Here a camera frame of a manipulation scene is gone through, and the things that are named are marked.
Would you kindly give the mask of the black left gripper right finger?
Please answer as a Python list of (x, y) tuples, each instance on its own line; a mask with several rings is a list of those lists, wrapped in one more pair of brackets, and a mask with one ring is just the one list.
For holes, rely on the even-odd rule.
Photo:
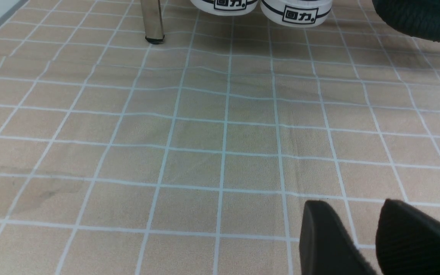
[(440, 221), (401, 200), (385, 200), (375, 248), (385, 275), (440, 275)]

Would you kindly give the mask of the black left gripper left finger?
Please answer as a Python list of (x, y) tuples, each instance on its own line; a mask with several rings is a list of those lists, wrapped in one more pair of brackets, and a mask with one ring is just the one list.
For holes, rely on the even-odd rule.
[(376, 275), (338, 214), (320, 200), (304, 203), (299, 242), (302, 275)]

